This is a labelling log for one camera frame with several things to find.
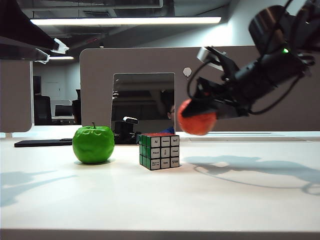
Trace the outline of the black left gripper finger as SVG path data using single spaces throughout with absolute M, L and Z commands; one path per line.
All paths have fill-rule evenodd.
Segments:
M 65 54 L 69 47 L 51 38 L 23 13 L 16 0 L 0 2 L 0 43 L 18 47 L 33 47 Z

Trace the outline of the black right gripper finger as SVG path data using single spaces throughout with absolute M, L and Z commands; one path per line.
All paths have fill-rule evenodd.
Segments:
M 224 104 L 225 90 L 222 85 L 199 77 L 196 80 L 195 94 L 190 97 L 190 102 L 182 111 L 181 115 L 187 118 L 201 114 L 216 114 L 216 104 Z

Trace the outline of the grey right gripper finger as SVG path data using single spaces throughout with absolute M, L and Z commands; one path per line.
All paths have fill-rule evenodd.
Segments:
M 249 115 L 245 108 L 228 104 L 217 103 L 216 118 L 217 119 L 232 119 L 247 117 Z

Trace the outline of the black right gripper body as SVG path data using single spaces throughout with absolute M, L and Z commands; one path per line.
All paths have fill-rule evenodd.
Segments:
M 255 79 L 245 74 L 235 74 L 223 84 L 223 104 L 241 107 L 250 114 L 255 102 Z

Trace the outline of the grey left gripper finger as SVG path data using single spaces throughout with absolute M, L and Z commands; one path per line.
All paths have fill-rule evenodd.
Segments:
M 50 55 L 26 43 L 7 37 L 0 37 L 1 60 L 26 60 L 46 64 Z

